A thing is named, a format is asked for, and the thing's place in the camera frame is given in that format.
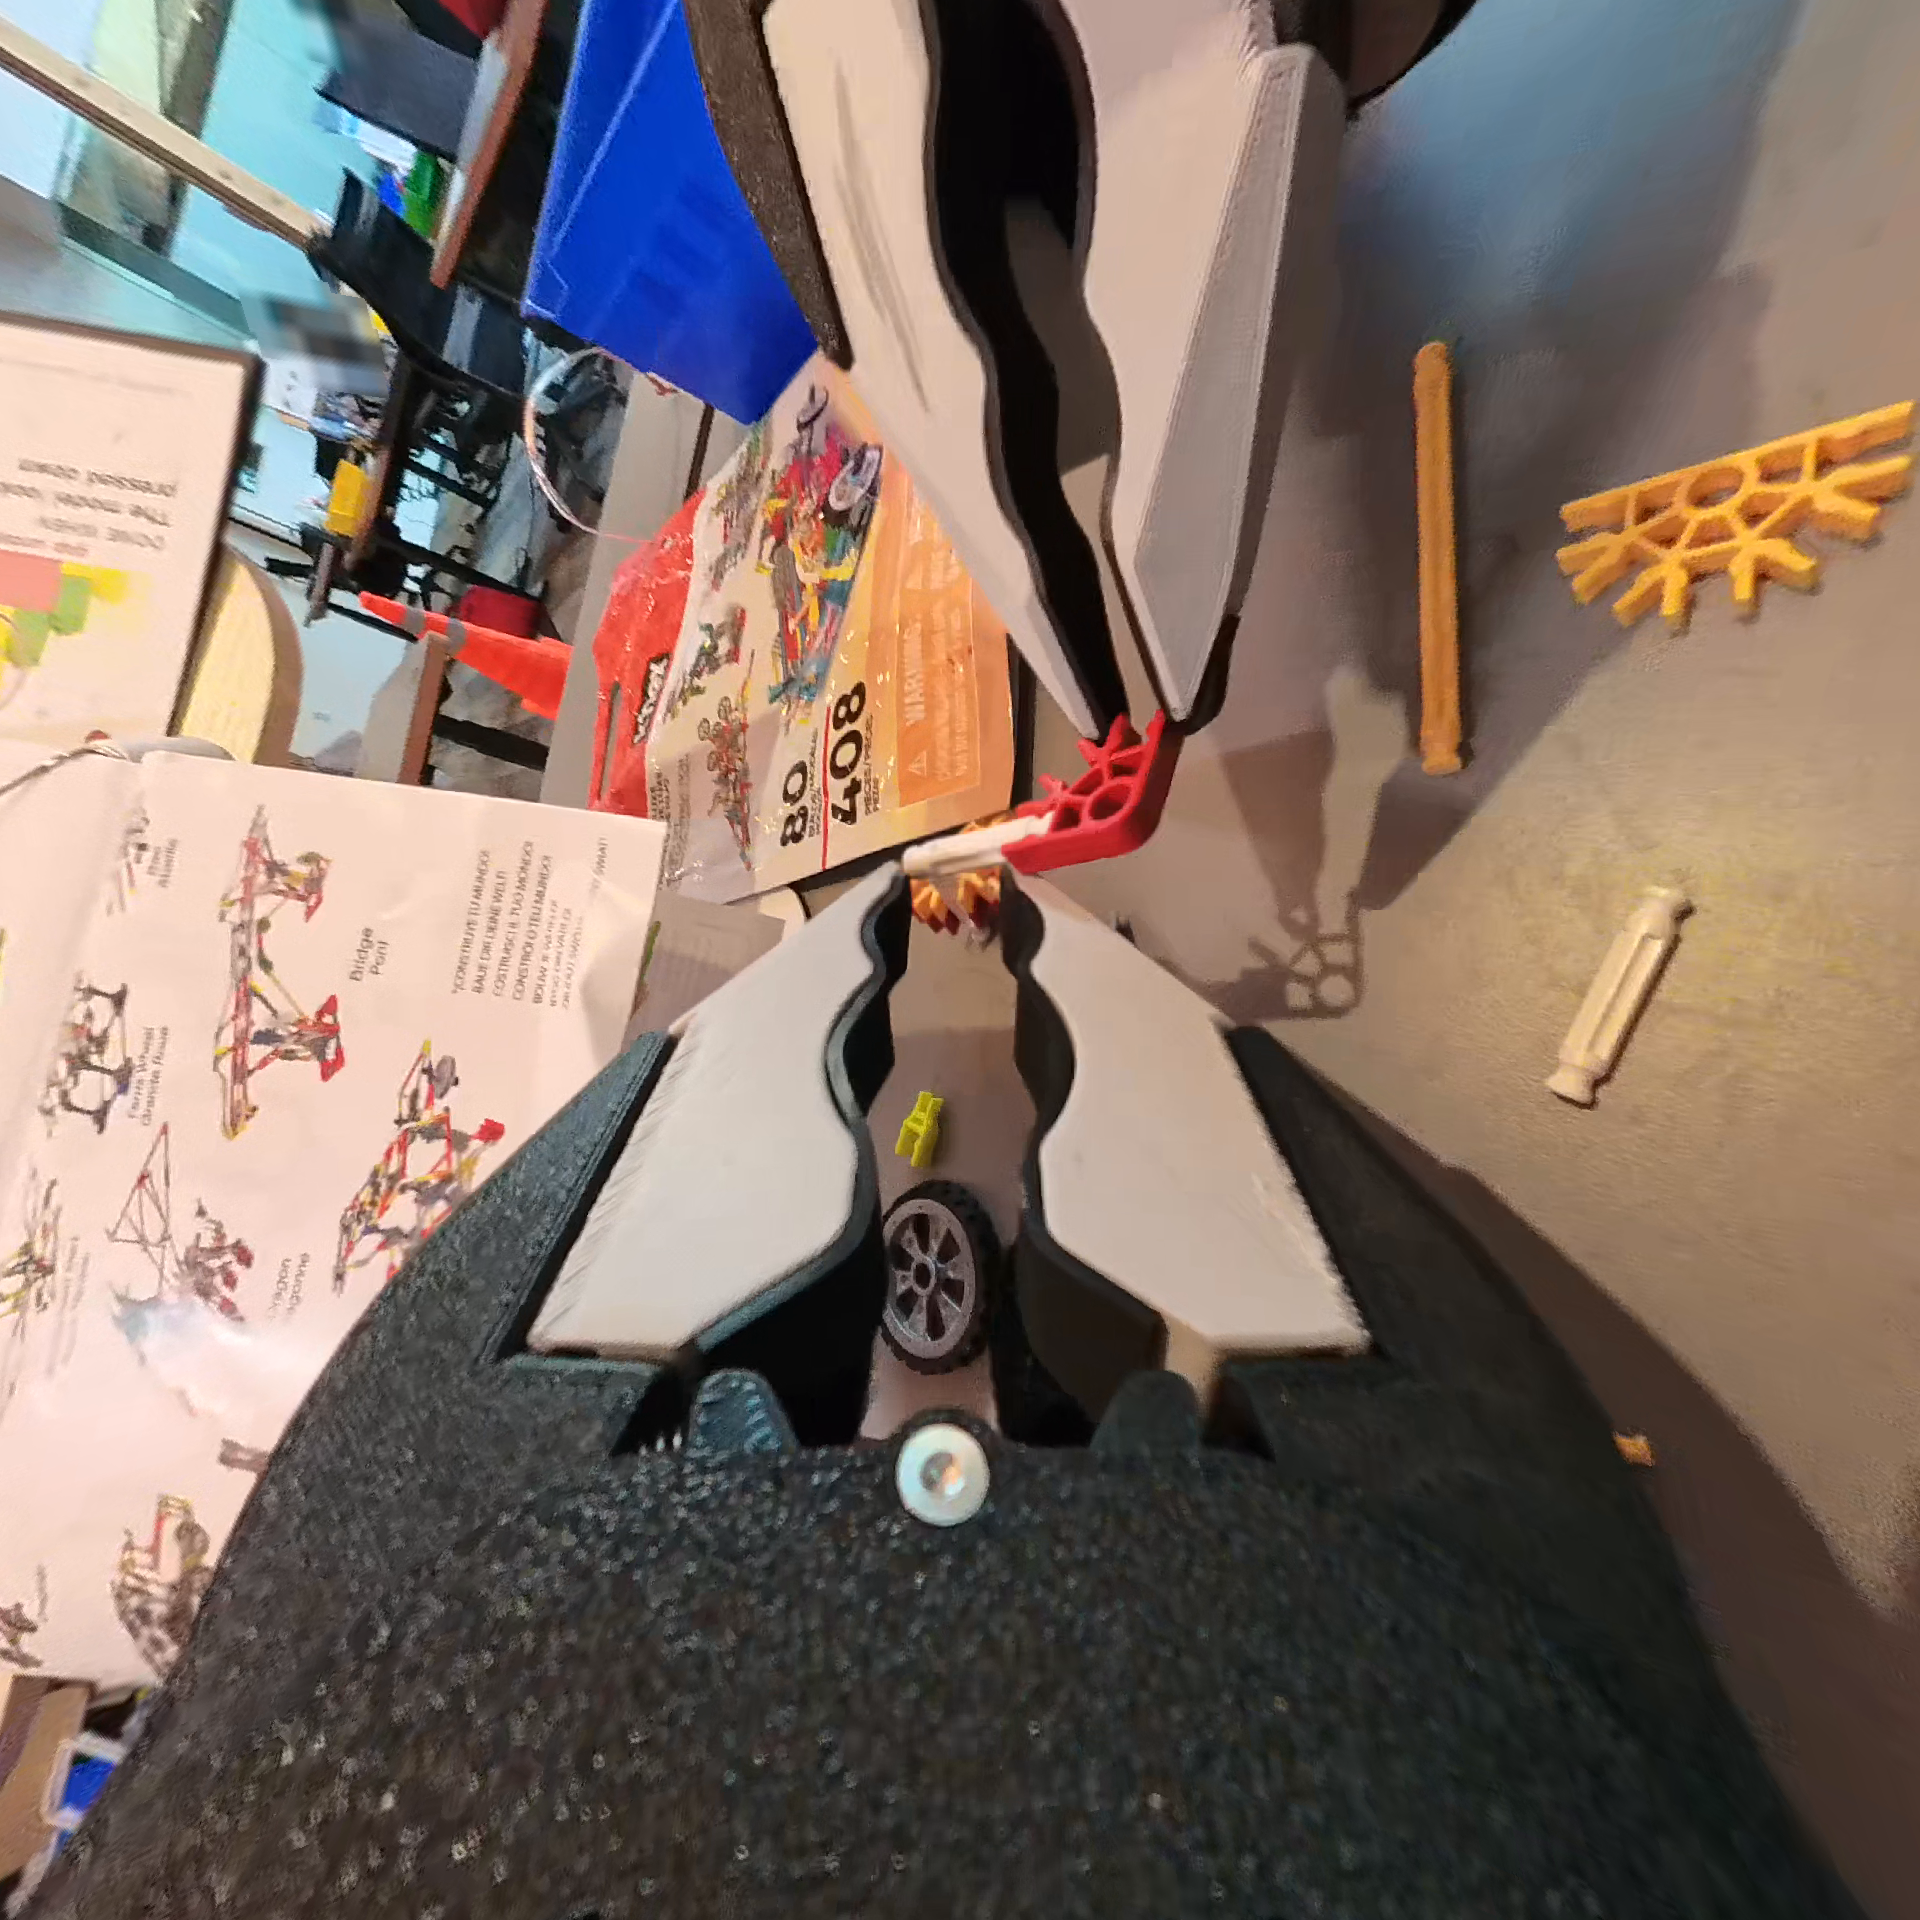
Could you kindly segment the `red corner connector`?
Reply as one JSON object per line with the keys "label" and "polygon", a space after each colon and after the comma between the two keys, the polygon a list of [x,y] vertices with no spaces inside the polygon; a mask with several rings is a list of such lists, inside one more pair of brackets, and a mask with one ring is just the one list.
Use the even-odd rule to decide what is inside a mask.
{"label": "red corner connector", "polygon": [[1180,748],[1161,709],[1141,729],[1122,714],[1101,739],[1075,741],[1080,773],[1041,773],[1014,813],[1024,831],[998,846],[998,859],[1030,877],[1137,852],[1159,827]]}

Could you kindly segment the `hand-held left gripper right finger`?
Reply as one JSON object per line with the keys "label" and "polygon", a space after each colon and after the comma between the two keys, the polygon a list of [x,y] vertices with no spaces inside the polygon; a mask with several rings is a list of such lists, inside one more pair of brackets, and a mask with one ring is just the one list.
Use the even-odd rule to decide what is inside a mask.
{"label": "hand-held left gripper right finger", "polygon": [[1019,1294],[1041,1363],[1367,1350],[1212,1004],[1041,877],[1005,902],[1002,957],[1035,1117]]}

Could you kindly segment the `round wooden table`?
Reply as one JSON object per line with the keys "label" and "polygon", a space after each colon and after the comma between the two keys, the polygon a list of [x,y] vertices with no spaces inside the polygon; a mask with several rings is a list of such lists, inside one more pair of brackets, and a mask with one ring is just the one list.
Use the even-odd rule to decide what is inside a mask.
{"label": "round wooden table", "polygon": [[275,579],[222,547],[173,734],[252,764],[292,764],[299,631]]}

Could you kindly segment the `framed white sign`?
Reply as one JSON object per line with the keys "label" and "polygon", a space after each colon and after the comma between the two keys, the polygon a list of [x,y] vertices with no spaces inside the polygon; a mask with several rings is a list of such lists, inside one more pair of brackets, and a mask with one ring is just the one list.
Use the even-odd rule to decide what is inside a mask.
{"label": "framed white sign", "polygon": [[1,318],[1,734],[173,732],[259,359]]}

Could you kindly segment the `yellow half-round connector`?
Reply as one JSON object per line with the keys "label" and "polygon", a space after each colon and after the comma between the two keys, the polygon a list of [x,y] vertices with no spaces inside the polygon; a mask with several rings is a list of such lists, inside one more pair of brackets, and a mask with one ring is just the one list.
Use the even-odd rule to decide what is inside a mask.
{"label": "yellow half-round connector", "polygon": [[1817,540],[1874,540],[1914,475],[1909,398],[1568,500],[1556,563],[1578,604],[1607,600],[1626,631],[1684,631],[1711,579],[1749,617],[1766,588],[1819,585]]}

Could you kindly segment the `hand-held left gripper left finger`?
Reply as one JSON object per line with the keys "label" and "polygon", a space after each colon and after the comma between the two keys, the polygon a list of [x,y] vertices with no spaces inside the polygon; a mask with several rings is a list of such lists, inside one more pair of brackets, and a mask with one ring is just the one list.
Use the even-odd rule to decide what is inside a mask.
{"label": "hand-held left gripper left finger", "polygon": [[910,924],[875,866],[667,1028],[667,1056],[530,1328],[539,1352],[865,1363],[878,1164]]}

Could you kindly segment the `brown wooden board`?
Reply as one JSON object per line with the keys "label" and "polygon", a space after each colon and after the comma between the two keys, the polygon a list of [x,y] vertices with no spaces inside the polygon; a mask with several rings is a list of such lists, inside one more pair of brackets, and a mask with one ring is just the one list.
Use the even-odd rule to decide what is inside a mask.
{"label": "brown wooden board", "polygon": [[536,65],[550,11],[550,1],[506,1],[491,33],[480,46],[435,229],[429,282],[442,291],[456,282],[476,210],[506,152]]}

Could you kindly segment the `long yellow toy rod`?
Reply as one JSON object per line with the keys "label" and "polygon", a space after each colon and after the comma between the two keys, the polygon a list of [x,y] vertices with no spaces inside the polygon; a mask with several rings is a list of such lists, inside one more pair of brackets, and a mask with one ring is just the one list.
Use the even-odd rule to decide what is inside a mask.
{"label": "long yellow toy rod", "polygon": [[1411,363],[1418,569],[1418,760],[1429,777],[1464,770],[1458,591],[1453,363],[1425,341]]}

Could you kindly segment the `orange traffic cone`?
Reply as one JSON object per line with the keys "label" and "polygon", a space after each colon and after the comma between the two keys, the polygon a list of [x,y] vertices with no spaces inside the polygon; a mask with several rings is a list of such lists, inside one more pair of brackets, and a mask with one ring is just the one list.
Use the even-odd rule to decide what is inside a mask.
{"label": "orange traffic cone", "polygon": [[502,686],[526,712],[550,722],[557,718],[570,660],[567,641],[502,633],[371,591],[357,594],[357,604],[408,640],[441,643],[449,658]]}

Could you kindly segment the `cardboard box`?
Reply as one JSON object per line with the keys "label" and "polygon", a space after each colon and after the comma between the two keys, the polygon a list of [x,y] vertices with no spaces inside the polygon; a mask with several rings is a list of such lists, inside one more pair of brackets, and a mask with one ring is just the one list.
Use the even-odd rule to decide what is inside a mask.
{"label": "cardboard box", "polygon": [[3,1672],[1,1883],[35,1881],[79,1832],[129,1742],[86,1722],[83,1683]]}

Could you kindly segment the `blue plastic bin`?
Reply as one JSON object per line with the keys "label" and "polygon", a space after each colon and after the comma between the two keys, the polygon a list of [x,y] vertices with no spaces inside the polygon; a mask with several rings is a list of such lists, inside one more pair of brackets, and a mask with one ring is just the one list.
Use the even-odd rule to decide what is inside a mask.
{"label": "blue plastic bin", "polygon": [[678,1],[579,3],[520,314],[753,422],[813,355]]}

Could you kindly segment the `clear plastic loop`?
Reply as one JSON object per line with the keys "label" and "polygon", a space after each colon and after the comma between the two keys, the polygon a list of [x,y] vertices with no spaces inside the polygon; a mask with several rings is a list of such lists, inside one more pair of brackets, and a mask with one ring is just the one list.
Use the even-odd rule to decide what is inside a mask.
{"label": "clear plastic loop", "polygon": [[604,527],[617,445],[628,422],[628,379],[603,347],[550,357],[521,401],[520,436],[550,516],[590,539]]}

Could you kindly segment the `red and yellow connector cluster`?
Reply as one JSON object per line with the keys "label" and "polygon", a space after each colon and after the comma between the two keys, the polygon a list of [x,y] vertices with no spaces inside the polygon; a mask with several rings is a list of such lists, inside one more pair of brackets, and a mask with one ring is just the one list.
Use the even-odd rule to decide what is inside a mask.
{"label": "red and yellow connector cluster", "polygon": [[910,906],[919,924],[972,945],[995,942],[1002,866],[965,869],[943,876],[910,876]]}

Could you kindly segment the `short white toy rod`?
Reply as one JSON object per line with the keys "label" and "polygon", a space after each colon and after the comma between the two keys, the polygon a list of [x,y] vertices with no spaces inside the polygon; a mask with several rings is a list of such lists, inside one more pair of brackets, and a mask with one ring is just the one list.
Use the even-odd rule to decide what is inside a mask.
{"label": "short white toy rod", "polygon": [[1647,889],[1628,912],[1559,1041],[1544,1080],[1554,1097],[1580,1108],[1596,1101],[1598,1086],[1617,1070],[1690,912],[1691,898],[1671,884]]}

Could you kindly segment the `instruction sheet with model pictures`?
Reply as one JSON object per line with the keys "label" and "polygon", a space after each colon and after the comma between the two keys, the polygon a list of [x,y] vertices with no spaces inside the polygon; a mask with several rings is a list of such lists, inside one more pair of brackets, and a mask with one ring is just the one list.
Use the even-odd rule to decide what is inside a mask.
{"label": "instruction sheet with model pictures", "polygon": [[3,744],[3,1682],[141,1686],[307,1386],[616,1053],[665,831]]}

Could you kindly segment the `colourful construction toy bag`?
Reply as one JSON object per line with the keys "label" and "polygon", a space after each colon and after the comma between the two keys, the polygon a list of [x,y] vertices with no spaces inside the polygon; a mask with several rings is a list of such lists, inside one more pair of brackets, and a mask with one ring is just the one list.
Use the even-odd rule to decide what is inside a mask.
{"label": "colourful construction toy bag", "polygon": [[588,805],[733,902],[998,813],[1014,651],[848,379],[802,364],[614,570]]}

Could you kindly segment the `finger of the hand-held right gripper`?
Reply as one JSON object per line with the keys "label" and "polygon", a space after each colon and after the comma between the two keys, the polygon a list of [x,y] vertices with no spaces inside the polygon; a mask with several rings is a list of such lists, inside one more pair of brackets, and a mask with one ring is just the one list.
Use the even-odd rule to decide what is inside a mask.
{"label": "finger of the hand-held right gripper", "polygon": [[1220,708],[1349,96],[1274,3],[1048,3],[1069,414],[1112,398],[1098,550],[1159,708]]}
{"label": "finger of the hand-held right gripper", "polygon": [[1057,373],[1012,261],[1005,16],[776,1],[762,45],[851,383],[1039,684],[1092,738],[1124,689],[1063,491]]}

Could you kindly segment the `grey toy wheel with tyre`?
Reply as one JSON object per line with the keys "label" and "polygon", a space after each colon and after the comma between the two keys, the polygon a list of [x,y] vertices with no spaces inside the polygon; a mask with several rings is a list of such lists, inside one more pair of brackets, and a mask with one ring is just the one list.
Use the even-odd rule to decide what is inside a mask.
{"label": "grey toy wheel with tyre", "polygon": [[914,1373],[940,1376],[977,1357],[993,1332],[1003,1249],[984,1203],[961,1183],[910,1187],[879,1226],[879,1337]]}

